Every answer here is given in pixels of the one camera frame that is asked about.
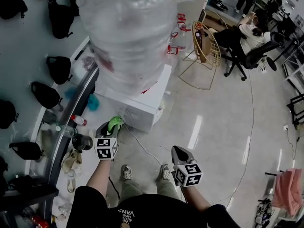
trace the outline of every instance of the khaki pants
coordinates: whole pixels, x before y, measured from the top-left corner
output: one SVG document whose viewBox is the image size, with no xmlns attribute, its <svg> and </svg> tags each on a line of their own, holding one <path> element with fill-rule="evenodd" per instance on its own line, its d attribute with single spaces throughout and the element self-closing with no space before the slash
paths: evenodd
<svg viewBox="0 0 304 228">
<path fill-rule="evenodd" d="M 169 180 L 160 179 L 156 182 L 157 194 L 168 196 L 170 198 L 178 199 L 174 185 Z M 122 192 L 120 194 L 119 203 L 135 196 L 142 195 L 138 184 L 133 180 L 125 180 L 122 185 Z"/>
</svg>

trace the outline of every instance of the white sneaker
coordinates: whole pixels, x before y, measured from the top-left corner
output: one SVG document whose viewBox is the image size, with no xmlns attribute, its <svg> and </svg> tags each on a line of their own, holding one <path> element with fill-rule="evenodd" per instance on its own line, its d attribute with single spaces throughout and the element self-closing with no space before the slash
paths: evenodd
<svg viewBox="0 0 304 228">
<path fill-rule="evenodd" d="M 129 165 L 123 165 L 122 166 L 122 174 L 123 178 L 125 180 L 131 180 L 132 179 L 132 169 Z"/>
<path fill-rule="evenodd" d="M 161 179 L 170 180 L 170 167 L 169 165 L 162 165 L 161 166 Z"/>
</svg>

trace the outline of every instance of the wire chair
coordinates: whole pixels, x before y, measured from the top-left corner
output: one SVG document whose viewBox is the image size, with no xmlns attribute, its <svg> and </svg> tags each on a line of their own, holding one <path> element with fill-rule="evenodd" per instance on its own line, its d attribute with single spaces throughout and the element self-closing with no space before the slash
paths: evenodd
<svg viewBox="0 0 304 228">
<path fill-rule="evenodd" d="M 196 36 L 195 36 L 195 33 L 200 30 L 201 28 L 207 30 L 209 33 L 209 38 L 210 38 L 210 52 L 208 55 L 205 55 L 202 51 L 202 49 L 200 48 L 199 46 L 199 43 L 196 39 Z M 190 59 L 189 56 L 195 52 L 195 55 L 196 55 L 196 58 L 195 60 L 192 60 L 190 59 L 190 61 L 192 61 L 192 63 L 179 75 L 179 78 L 184 81 L 186 84 L 196 88 L 196 89 L 202 89 L 202 90 L 210 90 L 211 89 L 211 86 L 212 86 L 212 83 L 213 83 L 213 79 L 214 79 L 214 75 L 215 75 L 215 72 L 216 72 L 216 69 L 217 67 L 219 67 L 221 65 L 221 54 L 220 54 L 220 50 L 219 50 L 219 46 L 215 40 L 215 38 L 213 37 L 213 34 L 209 31 L 209 29 L 201 22 L 199 21 L 195 21 L 193 22 L 192 24 L 192 37 L 193 37 L 193 44 L 194 44 L 194 50 L 189 53 L 184 59 Z M 213 74 L 213 77 L 212 77 L 212 81 L 211 81 L 211 84 L 210 84 L 210 87 L 209 88 L 199 88 L 199 87 L 196 87 L 196 86 L 193 86 L 191 83 L 189 82 L 186 82 L 184 79 L 181 78 L 181 76 L 195 63 L 199 63 L 203 66 L 205 66 L 206 68 L 208 68 L 209 70 L 212 70 L 213 67 L 215 67 L 215 70 L 214 70 L 214 74 Z"/>
</svg>

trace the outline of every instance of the pink towel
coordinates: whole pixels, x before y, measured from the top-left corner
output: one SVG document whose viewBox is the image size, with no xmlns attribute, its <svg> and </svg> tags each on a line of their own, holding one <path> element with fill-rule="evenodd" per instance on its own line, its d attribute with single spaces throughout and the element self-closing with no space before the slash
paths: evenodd
<svg viewBox="0 0 304 228">
<path fill-rule="evenodd" d="M 272 206 L 284 208 L 293 216 L 302 206 L 302 169 L 288 169 L 276 176 L 275 193 Z"/>
</svg>

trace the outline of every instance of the white floor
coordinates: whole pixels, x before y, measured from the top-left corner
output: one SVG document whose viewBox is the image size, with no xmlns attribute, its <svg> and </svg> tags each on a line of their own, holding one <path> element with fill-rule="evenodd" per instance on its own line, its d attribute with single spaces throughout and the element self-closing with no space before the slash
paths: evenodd
<svg viewBox="0 0 304 228">
<path fill-rule="evenodd" d="M 251 70 L 250 78 L 243 82 L 237 68 L 229 77 L 223 76 L 227 65 L 224 60 L 216 70 L 211 89 L 199 90 L 177 77 L 189 63 L 182 62 L 171 75 L 167 87 L 171 94 L 165 96 L 166 109 L 152 131 L 147 134 L 136 129 L 130 130 L 147 151 L 171 166 L 173 145 L 193 149 L 193 155 L 204 172 L 203 179 L 197 186 L 201 194 L 212 204 L 227 206 L 230 202 L 228 211 L 233 219 L 242 228 L 250 228 L 257 200 L 266 192 L 269 178 L 264 173 L 285 170 L 293 165 L 293 151 L 283 125 L 289 126 L 289 140 L 295 146 L 298 135 L 286 107 L 295 92 L 287 82 L 283 82 L 283 72 L 279 66 L 276 72 L 269 67 L 266 67 L 265 73 Z M 194 65 L 187 71 L 185 79 L 196 86 L 205 87 L 210 84 L 212 73 L 201 65 Z M 99 118 L 100 121 L 101 118 L 105 120 L 102 108 L 106 99 L 100 100 L 101 110 L 98 113 L 84 113 L 87 118 L 94 119 L 97 125 Z M 304 164 L 303 139 L 297 145 L 296 168 L 302 168 Z M 142 190 L 156 193 L 154 180 L 159 173 L 159 163 L 140 147 L 126 128 L 120 131 L 118 143 L 118 153 L 111 169 L 111 179 L 116 188 L 121 189 L 121 166 L 129 164 L 133 169 L 133 177 Z M 89 155 L 84 152 L 85 175 L 81 181 L 77 181 L 77 186 L 85 185 L 96 167 L 97 162 L 90 161 Z M 57 186 L 61 190 L 66 189 L 66 181 L 59 178 Z M 108 187 L 108 202 L 113 206 L 117 203 L 117 195 L 111 184 Z"/>
</svg>

